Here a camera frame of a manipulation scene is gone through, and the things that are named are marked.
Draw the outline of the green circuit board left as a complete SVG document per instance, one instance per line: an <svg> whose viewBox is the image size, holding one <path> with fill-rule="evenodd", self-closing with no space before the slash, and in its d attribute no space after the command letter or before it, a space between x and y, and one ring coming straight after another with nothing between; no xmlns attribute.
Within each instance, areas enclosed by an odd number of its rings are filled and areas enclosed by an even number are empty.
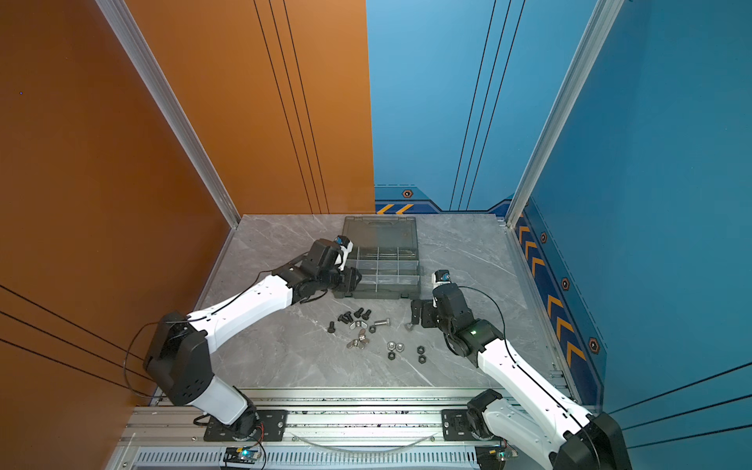
<svg viewBox="0 0 752 470"><path fill-rule="evenodd" d="M262 469L264 454L258 446L229 446L224 450L221 465L229 469Z"/></svg>

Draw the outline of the green circuit board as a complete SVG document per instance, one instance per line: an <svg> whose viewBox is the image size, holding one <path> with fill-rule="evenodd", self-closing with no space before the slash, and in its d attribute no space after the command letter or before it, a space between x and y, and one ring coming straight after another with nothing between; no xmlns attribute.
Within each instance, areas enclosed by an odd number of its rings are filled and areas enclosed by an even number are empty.
<svg viewBox="0 0 752 470"><path fill-rule="evenodd" d="M224 450L221 465L229 469L262 469L264 454L258 446L229 446Z"/></svg>
<svg viewBox="0 0 752 470"><path fill-rule="evenodd" d="M476 461L481 470L503 470L509 460L519 456L513 448L501 446L476 446Z"/></svg>

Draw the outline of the aluminium corner post right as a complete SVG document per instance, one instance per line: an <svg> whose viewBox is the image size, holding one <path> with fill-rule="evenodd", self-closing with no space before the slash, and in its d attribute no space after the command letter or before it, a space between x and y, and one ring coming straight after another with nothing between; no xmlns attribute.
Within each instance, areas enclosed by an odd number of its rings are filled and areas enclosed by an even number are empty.
<svg viewBox="0 0 752 470"><path fill-rule="evenodd" d="M599 0L595 3L593 13L511 201L505 217L508 229L513 229L517 225L529 202L624 3L624 0Z"/></svg>

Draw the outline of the aluminium corner post left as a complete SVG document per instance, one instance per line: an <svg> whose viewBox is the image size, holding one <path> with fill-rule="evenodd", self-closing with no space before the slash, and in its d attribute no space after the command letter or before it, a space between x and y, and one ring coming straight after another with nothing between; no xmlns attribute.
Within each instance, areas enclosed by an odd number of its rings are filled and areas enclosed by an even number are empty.
<svg viewBox="0 0 752 470"><path fill-rule="evenodd" d="M97 0L96 4L217 208L230 228L237 228L241 215L129 7L121 0Z"/></svg>

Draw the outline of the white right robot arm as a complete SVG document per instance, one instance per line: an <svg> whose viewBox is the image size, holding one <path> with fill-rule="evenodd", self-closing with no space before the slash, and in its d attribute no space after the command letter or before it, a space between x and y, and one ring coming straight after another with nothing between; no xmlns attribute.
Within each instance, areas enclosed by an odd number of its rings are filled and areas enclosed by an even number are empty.
<svg viewBox="0 0 752 470"><path fill-rule="evenodd" d="M439 329L453 354L501 385L466 405L470 433L481 441L505 441L544 469L631 468L617 421L558 391L516 352L503 327L475 317L464 291L443 282L431 299L410 307L412 324Z"/></svg>

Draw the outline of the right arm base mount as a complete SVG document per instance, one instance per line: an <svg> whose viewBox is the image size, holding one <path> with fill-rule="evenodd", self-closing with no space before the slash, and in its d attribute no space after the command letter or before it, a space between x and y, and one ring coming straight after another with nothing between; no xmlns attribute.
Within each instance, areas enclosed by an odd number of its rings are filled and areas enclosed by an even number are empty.
<svg viewBox="0 0 752 470"><path fill-rule="evenodd" d="M503 398L501 393L487 389L468 401L464 409L443 409L442 431L445 441L492 441L498 440L487 425L483 412L494 401Z"/></svg>

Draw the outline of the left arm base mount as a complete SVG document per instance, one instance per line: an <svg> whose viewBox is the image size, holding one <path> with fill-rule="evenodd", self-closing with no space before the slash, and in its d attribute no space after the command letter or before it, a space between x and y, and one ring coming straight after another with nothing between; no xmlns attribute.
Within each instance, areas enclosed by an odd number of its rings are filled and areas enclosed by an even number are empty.
<svg viewBox="0 0 752 470"><path fill-rule="evenodd" d="M262 409L244 394L248 407L232 424L222 424L211 417L206 427L205 442L272 442L283 440L289 412L287 409Z"/></svg>

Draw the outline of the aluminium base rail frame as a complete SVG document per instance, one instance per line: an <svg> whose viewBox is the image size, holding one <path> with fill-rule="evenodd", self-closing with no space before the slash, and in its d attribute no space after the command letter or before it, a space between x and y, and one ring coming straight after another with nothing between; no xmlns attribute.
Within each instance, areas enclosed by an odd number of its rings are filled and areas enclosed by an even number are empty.
<svg viewBox="0 0 752 470"><path fill-rule="evenodd" d="M262 409L287 409L281 442L205 442L210 416L162 399L135 409L112 469L229 469L228 447L259 447L262 469L480 469L476 447L513 448L504 469L544 469L505 441L444 440L443 409L501 387L250 389Z"/></svg>

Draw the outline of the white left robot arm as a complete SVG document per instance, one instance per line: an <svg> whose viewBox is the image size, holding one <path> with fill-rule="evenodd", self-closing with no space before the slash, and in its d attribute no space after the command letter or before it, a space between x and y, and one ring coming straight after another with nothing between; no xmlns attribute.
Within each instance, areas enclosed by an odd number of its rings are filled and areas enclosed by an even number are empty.
<svg viewBox="0 0 752 470"><path fill-rule="evenodd" d="M189 405L219 421L237 440L256 430L258 411L213 372L211 355L272 313L310 302L318 292L351 293L362 275L348 266L354 243L344 235L318 239L307 252L263 271L241 293L189 315L169 313L157 323L143 367L174 405Z"/></svg>

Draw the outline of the green circuit board right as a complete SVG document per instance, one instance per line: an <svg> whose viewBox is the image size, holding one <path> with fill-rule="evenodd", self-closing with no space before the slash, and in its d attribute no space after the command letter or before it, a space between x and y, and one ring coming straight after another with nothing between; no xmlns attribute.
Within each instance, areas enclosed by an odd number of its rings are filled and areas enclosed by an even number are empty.
<svg viewBox="0 0 752 470"><path fill-rule="evenodd" d="M476 446L476 461L481 470L503 470L509 460L519 456L513 448L501 446Z"/></svg>

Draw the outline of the grey plastic organizer box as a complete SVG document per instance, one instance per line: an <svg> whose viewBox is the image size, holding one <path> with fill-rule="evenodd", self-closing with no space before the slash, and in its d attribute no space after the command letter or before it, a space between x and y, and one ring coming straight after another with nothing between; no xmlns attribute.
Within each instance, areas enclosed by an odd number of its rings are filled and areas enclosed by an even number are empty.
<svg viewBox="0 0 752 470"><path fill-rule="evenodd" d="M349 298L416 299L420 296L417 223L414 217L345 218L343 234L354 243L346 266L362 280Z"/></svg>

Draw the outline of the aluminium corner post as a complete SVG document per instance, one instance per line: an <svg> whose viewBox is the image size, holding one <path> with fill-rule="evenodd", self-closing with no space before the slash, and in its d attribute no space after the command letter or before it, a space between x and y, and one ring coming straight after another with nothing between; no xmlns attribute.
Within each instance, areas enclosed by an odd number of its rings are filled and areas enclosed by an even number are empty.
<svg viewBox="0 0 752 470"><path fill-rule="evenodd" d="M230 228L237 228L241 215L129 7L121 0L97 0L96 4L217 208Z"/></svg>
<svg viewBox="0 0 752 470"><path fill-rule="evenodd" d="M595 3L593 13L511 201L505 217L508 229L513 229L517 225L529 202L624 3L624 0L599 0Z"/></svg>

